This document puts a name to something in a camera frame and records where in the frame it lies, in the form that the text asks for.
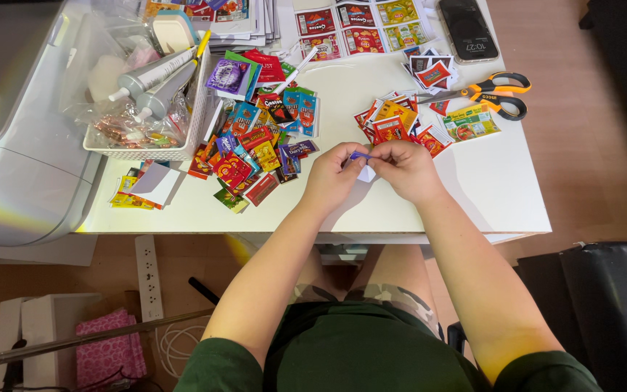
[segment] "electrical outlet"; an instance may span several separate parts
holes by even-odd
[[[164,318],[164,306],[161,302],[161,282],[159,267],[156,263],[154,236],[135,238],[137,257],[137,275],[139,277],[139,300],[142,302],[142,321]]]

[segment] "smartphone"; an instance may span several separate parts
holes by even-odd
[[[437,10],[457,63],[485,63],[500,57],[476,0],[440,0]]]

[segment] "pink patterned fabric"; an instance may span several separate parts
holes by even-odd
[[[120,309],[98,319],[80,323],[77,325],[77,336],[134,324],[136,324],[135,316],[128,315],[125,309]],[[146,375],[146,364],[142,346],[139,343],[139,334],[118,336],[77,347],[77,387],[79,388],[109,377],[120,370],[120,367],[123,369],[123,374],[128,377],[137,378]],[[118,373],[101,383],[99,387],[121,378],[122,376]]]

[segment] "brown floor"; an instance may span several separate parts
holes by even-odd
[[[577,241],[627,241],[627,123],[595,42],[578,29],[586,0],[488,0],[508,70],[527,75],[523,121],[553,233],[498,245],[510,261]],[[223,236],[156,236],[166,315],[210,304],[195,276],[221,294],[247,260]],[[440,322],[458,318],[433,260],[427,262]],[[51,293],[135,290],[133,236],[102,236],[92,267],[0,266],[0,301]],[[157,364],[167,390],[175,381]]]

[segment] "printer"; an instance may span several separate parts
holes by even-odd
[[[89,0],[0,4],[0,246],[75,230],[100,154],[58,110],[75,31]]]

